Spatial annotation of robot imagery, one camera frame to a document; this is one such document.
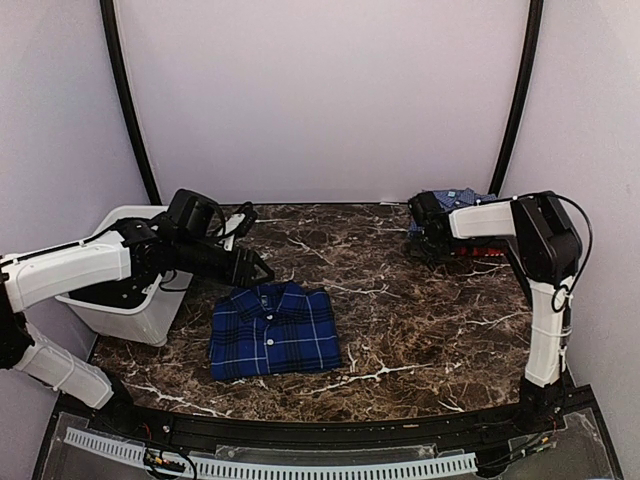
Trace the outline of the red black shirt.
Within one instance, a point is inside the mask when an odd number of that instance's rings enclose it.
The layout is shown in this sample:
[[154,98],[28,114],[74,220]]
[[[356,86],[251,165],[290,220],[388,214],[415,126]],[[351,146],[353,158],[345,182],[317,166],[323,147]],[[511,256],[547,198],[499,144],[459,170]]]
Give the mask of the red black shirt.
[[455,244],[451,255],[455,257],[493,258],[506,255],[507,248],[496,245]]

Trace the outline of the light blue checked shirt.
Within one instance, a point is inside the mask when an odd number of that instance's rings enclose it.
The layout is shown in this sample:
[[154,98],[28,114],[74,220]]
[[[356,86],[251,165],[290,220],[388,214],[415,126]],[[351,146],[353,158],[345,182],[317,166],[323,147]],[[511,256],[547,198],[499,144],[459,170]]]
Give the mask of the light blue checked shirt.
[[496,199],[497,197],[493,194],[482,195],[470,188],[423,191],[409,200],[408,207],[410,212],[412,212],[414,205],[418,205],[420,201],[425,201],[428,210],[450,212],[458,208],[469,207],[478,203],[486,203]]

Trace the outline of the dark blue plaid shirt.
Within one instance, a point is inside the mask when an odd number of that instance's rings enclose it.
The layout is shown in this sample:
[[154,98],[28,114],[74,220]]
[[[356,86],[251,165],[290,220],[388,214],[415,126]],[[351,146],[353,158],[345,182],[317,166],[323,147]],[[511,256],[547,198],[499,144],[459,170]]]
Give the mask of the dark blue plaid shirt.
[[292,281],[234,289],[215,303],[208,357],[216,381],[341,367],[329,294]]

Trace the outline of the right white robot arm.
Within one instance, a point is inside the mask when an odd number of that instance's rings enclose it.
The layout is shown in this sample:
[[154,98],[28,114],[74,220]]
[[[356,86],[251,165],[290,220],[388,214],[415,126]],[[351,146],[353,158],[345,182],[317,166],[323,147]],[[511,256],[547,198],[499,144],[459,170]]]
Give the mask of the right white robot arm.
[[575,285],[591,254],[552,191],[499,199],[472,190],[425,191],[412,197],[410,235],[423,258],[437,263],[475,249],[506,246],[531,295],[526,384],[546,388],[566,369]]

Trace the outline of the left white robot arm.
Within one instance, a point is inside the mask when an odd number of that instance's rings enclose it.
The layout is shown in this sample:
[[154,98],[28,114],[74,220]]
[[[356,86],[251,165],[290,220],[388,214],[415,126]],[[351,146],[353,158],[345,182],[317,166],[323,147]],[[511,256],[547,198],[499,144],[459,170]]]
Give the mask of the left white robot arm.
[[79,359],[29,324],[25,312],[44,300],[104,282],[181,271],[219,284],[249,288],[270,282],[273,270],[259,254],[223,241],[243,236],[238,227],[217,237],[181,226],[166,215],[118,220],[100,233],[1,263],[1,366],[18,370],[54,391],[83,402],[120,436],[141,427],[121,382]]

